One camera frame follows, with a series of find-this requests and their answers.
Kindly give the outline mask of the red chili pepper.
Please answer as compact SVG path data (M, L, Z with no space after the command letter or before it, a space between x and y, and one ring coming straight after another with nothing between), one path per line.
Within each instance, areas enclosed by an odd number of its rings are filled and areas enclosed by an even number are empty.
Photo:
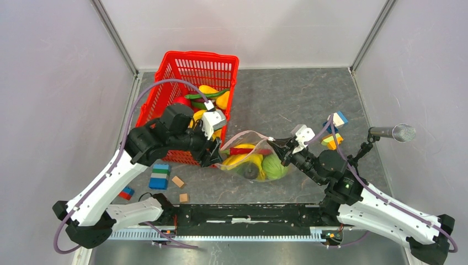
M272 154L272 151L270 149L250 149L250 148L239 148L239 147L232 147L229 149L229 155L246 155L251 152L254 152L256 154L260 154L263 156L268 156Z

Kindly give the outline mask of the pale green cabbage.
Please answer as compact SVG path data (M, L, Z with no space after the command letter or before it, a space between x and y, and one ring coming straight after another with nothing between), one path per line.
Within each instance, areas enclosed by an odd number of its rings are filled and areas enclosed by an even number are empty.
M288 167L283 166L281 160L274 154L265 156L262 161L262 169L266 179L270 181L281 179L288 173Z

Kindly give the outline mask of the clear zip top bag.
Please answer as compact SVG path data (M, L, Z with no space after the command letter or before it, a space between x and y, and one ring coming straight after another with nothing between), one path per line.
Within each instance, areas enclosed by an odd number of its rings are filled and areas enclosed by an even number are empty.
M290 173L290 167L281 164L270 146L273 140L253 130L240 132L220 148L222 162L215 166L252 182L282 179Z

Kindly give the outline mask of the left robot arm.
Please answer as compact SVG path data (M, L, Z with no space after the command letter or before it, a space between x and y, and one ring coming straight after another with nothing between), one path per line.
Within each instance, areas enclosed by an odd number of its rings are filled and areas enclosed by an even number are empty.
M137 203L117 205L115 197L138 175L171 151L188 151L201 167L222 161L221 140L214 133L227 123L224 113L211 108L199 120L183 104L169 105L163 114L130 130L115 155L77 196L57 201L52 209L78 247L95 248L113 232L144 222L169 224L175 208L161 193Z

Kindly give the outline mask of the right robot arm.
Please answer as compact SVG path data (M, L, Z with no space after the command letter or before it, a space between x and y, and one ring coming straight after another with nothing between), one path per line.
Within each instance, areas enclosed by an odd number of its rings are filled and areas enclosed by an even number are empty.
M335 150L318 156L308 148L295 152L298 143L292 137L267 143L282 163L294 165L318 185L326 186L318 211L323 224L364 228L408 248L426 264L444 264L451 252L454 218L426 214L391 198L355 174Z

